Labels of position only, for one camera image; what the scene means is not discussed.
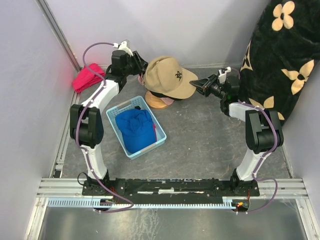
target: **cap logo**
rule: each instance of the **cap logo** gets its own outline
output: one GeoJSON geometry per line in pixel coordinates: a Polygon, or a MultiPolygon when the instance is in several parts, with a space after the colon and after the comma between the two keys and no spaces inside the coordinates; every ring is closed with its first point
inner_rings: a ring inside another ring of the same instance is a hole
{"type": "Polygon", "coordinates": [[[175,74],[176,78],[179,79],[179,81],[181,80],[182,78],[182,73],[177,71],[176,74],[175,74]]]}

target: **flower petal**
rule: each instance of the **flower petal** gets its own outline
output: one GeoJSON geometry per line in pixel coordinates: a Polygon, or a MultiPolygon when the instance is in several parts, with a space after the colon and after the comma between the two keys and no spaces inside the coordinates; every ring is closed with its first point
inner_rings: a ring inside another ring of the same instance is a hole
{"type": "Polygon", "coordinates": [[[292,94],[295,95],[296,93],[298,93],[303,88],[304,84],[305,84],[305,81],[303,80],[299,80],[299,79],[295,80],[291,85],[292,94]]]}
{"type": "Polygon", "coordinates": [[[314,66],[315,66],[315,61],[314,60],[308,61],[305,65],[303,65],[300,68],[300,74],[302,74],[304,76],[304,78],[309,77],[312,69],[314,69],[314,66]]]}
{"type": "Polygon", "coordinates": [[[287,69],[281,69],[281,71],[292,81],[296,80],[299,75],[297,71],[288,71],[287,69]]]}
{"type": "Polygon", "coordinates": [[[283,25],[286,29],[290,29],[294,26],[294,19],[289,15],[284,15],[283,25]]]}
{"type": "Polygon", "coordinates": [[[284,26],[284,21],[282,21],[280,17],[276,18],[272,22],[272,29],[275,31],[280,31],[283,26],[284,26]]]}
{"type": "Polygon", "coordinates": [[[275,97],[274,96],[268,97],[263,103],[263,106],[266,109],[272,109],[274,107],[274,105],[275,105],[275,97]]]}
{"type": "Polygon", "coordinates": [[[285,15],[291,14],[295,10],[295,3],[293,1],[287,1],[282,8],[282,12],[285,15]]]}
{"type": "Polygon", "coordinates": [[[285,117],[280,112],[278,112],[278,117],[280,120],[285,120],[285,117]]]}
{"type": "Polygon", "coordinates": [[[278,4],[277,6],[275,6],[275,8],[273,9],[273,16],[275,18],[280,18],[282,13],[282,5],[278,4]]]}
{"type": "Polygon", "coordinates": [[[250,100],[250,102],[251,102],[251,104],[252,104],[253,106],[258,106],[259,108],[264,109],[264,106],[262,106],[259,102],[255,101],[255,100],[253,100],[253,99],[251,99],[251,98],[249,98],[249,100],[250,100]]]}

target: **black fabric with flowers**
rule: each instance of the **black fabric with flowers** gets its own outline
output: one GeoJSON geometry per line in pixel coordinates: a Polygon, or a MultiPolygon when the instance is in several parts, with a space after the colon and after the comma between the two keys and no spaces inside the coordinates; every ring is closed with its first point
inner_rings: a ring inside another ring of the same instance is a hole
{"type": "Polygon", "coordinates": [[[271,0],[243,59],[239,99],[274,108],[284,124],[319,60],[320,0],[271,0]]]}

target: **folded red fabric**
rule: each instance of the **folded red fabric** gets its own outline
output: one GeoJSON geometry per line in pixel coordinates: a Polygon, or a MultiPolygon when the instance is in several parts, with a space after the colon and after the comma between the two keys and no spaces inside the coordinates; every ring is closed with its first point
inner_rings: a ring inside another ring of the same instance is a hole
{"type": "MultiPolygon", "coordinates": [[[[89,65],[89,68],[97,72],[98,74],[105,76],[105,72],[101,67],[98,66],[98,64],[91,63],[89,65]]],[[[102,81],[101,77],[96,76],[94,73],[90,72],[86,67],[84,67],[79,72],[78,76],[76,76],[76,78],[73,80],[72,86],[77,93],[80,93],[83,90],[101,81],[102,81]]]]}

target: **flower pattern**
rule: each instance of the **flower pattern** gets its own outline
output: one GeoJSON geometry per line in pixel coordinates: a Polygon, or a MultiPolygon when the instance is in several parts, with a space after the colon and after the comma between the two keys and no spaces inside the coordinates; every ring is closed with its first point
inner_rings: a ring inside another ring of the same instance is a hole
{"type": "Polygon", "coordinates": [[[298,93],[304,86],[305,82],[308,80],[311,71],[314,69],[315,61],[311,60],[304,64],[299,72],[298,71],[288,71],[287,69],[281,69],[281,71],[293,82],[291,85],[291,92],[293,95],[298,93]]]}
{"type": "Polygon", "coordinates": [[[294,19],[290,14],[295,10],[295,3],[287,1],[283,6],[278,4],[273,10],[273,16],[276,18],[272,22],[272,29],[280,31],[284,26],[286,29],[291,29],[294,26],[294,19]]]}
{"type": "MultiPolygon", "coordinates": [[[[255,100],[251,99],[251,98],[249,98],[249,100],[252,105],[258,106],[259,108],[262,108],[262,109],[273,109],[275,106],[275,97],[274,96],[268,97],[264,101],[263,105],[255,100]]],[[[278,117],[280,120],[285,120],[284,116],[280,112],[278,112],[278,117]]]]}
{"type": "Polygon", "coordinates": [[[243,69],[249,69],[251,71],[253,71],[252,66],[251,66],[251,62],[250,62],[250,45],[251,45],[251,41],[249,42],[249,45],[246,47],[246,52],[243,58],[243,63],[240,69],[240,72],[243,69]]]}

